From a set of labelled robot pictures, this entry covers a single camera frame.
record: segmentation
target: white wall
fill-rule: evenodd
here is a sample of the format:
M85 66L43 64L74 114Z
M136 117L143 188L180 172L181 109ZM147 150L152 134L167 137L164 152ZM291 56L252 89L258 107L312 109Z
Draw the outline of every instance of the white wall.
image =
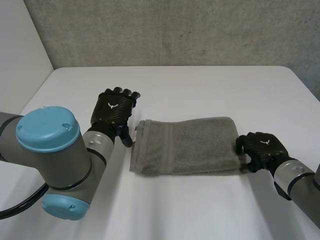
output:
M52 71L23 0L0 0L0 112L19 114Z

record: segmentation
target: blue joint cap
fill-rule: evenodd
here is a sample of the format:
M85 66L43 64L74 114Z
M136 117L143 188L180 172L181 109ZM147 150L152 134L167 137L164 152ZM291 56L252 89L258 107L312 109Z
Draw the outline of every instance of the blue joint cap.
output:
M78 139L80 126L68 109L49 106L22 117L15 132L24 148L37 153L54 153L69 147Z
M54 217L75 221L85 216L90 205L75 197L46 194L42 201L42 208Z

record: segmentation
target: gray towel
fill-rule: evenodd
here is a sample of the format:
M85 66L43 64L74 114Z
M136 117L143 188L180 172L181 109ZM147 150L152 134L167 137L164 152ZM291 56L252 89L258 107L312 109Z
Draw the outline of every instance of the gray towel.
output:
M182 122L143 120L137 126L130 171L145 176L239 174L238 136L229 117Z

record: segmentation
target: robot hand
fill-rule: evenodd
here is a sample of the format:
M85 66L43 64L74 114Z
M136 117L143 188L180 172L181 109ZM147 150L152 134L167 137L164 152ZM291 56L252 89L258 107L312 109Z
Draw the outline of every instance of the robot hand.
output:
M249 155L251 162L248 164L248 169L253 173L260 169L267 169L274 175L273 165L279 164L276 162L293 159L289 157L282 143L269 133L249 132L247 135L241 135L236 139L236 150L238 154Z
M113 132L110 133L108 130L109 136L119 136L123 145L131 147L133 141L129 135L128 119L139 97L140 93L136 91L131 92L129 89L122 91L120 87L115 87L114 90L108 88L98 97L91 117L92 126L98 125L102 128L107 126Z

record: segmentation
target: table surface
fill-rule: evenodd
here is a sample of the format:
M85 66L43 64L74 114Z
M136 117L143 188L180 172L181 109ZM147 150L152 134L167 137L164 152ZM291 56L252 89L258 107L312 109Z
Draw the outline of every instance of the table surface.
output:
M176 122L231 117L239 134L275 134L292 157L319 164L320 103L281 66L70 67L55 70L22 114L70 109L84 133L98 95L120 86L141 93L129 120ZM0 221L5 240L319 239L320 230L280 197L267 171L236 176L142 177L129 172L131 149L117 139L91 207L80 221L45 213L38 201ZM0 164L0 207L19 203L43 183L39 173Z

